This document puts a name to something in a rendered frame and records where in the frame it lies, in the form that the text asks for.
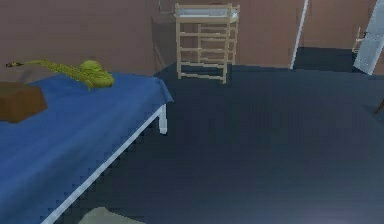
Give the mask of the pale wooden shelf rack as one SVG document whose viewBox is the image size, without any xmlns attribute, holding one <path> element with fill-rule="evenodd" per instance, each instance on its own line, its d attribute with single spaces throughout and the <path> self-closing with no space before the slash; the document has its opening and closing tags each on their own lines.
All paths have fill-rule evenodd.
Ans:
<svg viewBox="0 0 384 224">
<path fill-rule="evenodd" d="M 177 76 L 228 80 L 236 63 L 240 5 L 175 4 Z"/>
</svg>

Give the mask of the green saxophone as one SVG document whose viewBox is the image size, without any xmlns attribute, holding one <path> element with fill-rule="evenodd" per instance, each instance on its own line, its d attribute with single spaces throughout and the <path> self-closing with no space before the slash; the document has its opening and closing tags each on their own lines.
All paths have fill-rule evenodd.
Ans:
<svg viewBox="0 0 384 224">
<path fill-rule="evenodd" d="M 102 66 L 94 60 L 84 61 L 79 68 L 52 62 L 47 59 L 9 62 L 6 64 L 6 67 L 20 67 L 24 65 L 41 65 L 54 73 L 63 73 L 69 78 L 85 84 L 88 89 L 112 87 L 114 84 L 113 75 L 104 70 Z"/>
</svg>

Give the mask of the pale cloth on floor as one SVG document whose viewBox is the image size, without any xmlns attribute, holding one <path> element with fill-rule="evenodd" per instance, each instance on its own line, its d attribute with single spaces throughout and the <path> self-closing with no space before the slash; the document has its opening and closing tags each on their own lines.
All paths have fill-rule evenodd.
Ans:
<svg viewBox="0 0 384 224">
<path fill-rule="evenodd" d="M 128 218 L 109 211 L 105 207 L 97 207 L 86 213 L 78 224 L 145 224 L 142 221 Z"/>
</svg>

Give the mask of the brown box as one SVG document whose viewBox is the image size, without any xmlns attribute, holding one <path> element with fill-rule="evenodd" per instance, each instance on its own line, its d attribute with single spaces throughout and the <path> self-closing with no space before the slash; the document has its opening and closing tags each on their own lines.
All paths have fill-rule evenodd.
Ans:
<svg viewBox="0 0 384 224">
<path fill-rule="evenodd" d="M 47 108 L 39 86 L 0 82 L 0 121 L 19 123 Z"/>
</svg>

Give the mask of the white room door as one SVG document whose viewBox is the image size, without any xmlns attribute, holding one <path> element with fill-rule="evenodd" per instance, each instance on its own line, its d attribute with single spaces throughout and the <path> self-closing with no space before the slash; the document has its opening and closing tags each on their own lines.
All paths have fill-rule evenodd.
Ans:
<svg viewBox="0 0 384 224">
<path fill-rule="evenodd" d="M 368 75 L 372 75 L 383 48 L 384 0 L 376 0 L 366 28 L 366 36 L 361 42 L 353 66 Z"/>
</svg>

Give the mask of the blue bed with white frame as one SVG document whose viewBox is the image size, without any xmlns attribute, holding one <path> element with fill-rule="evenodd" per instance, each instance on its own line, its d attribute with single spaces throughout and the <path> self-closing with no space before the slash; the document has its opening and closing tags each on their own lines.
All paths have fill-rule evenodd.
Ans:
<svg viewBox="0 0 384 224">
<path fill-rule="evenodd" d="M 63 75 L 36 82 L 47 109 L 0 122 L 0 224 L 54 224 L 152 122 L 167 131 L 172 96 L 153 76 L 117 73 L 88 89 Z"/>
</svg>

